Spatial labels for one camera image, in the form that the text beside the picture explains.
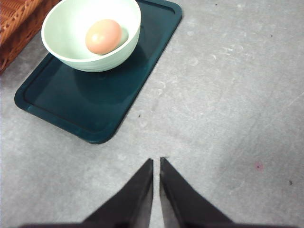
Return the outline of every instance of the dark green tray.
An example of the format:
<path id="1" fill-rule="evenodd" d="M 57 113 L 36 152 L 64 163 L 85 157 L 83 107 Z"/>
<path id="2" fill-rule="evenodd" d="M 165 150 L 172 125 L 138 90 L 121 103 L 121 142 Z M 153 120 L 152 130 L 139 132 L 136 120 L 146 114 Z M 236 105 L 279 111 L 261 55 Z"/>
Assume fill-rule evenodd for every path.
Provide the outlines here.
<path id="1" fill-rule="evenodd" d="M 164 0 L 138 0 L 138 45 L 115 69 L 87 73 L 48 54 L 15 94 L 16 105 L 89 143 L 109 140 L 127 114 L 181 20 Z"/>

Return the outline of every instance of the brown egg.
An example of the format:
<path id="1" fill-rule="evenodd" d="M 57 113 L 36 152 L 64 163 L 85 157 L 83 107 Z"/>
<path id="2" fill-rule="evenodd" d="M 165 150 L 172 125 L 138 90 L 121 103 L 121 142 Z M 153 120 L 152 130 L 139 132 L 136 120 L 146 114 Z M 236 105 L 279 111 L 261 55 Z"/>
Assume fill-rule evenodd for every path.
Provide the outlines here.
<path id="1" fill-rule="evenodd" d="M 111 19 L 96 22 L 85 37 L 86 47 L 95 54 L 104 55 L 113 51 L 122 38 L 120 25 Z"/>

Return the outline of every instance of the gray floor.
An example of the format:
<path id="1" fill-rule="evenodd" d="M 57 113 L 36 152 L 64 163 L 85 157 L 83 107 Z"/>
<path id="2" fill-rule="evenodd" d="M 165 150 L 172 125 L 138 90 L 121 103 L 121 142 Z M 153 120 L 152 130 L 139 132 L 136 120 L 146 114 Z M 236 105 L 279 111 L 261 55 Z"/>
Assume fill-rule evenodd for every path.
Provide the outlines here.
<path id="1" fill-rule="evenodd" d="M 40 35 L 2 75 L 1 227 L 81 221 L 151 157 L 151 227 L 161 228 L 157 161 L 169 156 L 235 222 L 304 228 L 303 1 L 174 2 L 184 18 L 105 144 L 15 106 L 47 53 Z"/>

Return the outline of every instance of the brown wicker basket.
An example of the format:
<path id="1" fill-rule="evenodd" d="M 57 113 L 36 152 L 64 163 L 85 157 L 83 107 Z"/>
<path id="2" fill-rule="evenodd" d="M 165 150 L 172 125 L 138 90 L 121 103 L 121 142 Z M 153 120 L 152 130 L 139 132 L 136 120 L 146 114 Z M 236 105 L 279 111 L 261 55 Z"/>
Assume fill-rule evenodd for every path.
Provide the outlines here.
<path id="1" fill-rule="evenodd" d="M 0 75 L 41 29 L 60 0 L 0 0 Z"/>

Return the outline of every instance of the white bowl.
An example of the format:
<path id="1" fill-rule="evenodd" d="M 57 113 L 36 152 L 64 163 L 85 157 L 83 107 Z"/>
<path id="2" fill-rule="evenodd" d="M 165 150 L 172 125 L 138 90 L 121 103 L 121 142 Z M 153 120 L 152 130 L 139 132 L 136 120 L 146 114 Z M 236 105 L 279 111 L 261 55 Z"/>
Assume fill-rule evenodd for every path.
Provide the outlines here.
<path id="1" fill-rule="evenodd" d="M 127 31 L 128 39 L 106 55 L 86 48 L 88 29 L 102 19 L 113 19 Z M 138 42 L 141 11 L 135 0 L 62 0 L 45 18 L 41 36 L 46 49 L 77 70 L 101 72 L 122 64 Z"/>

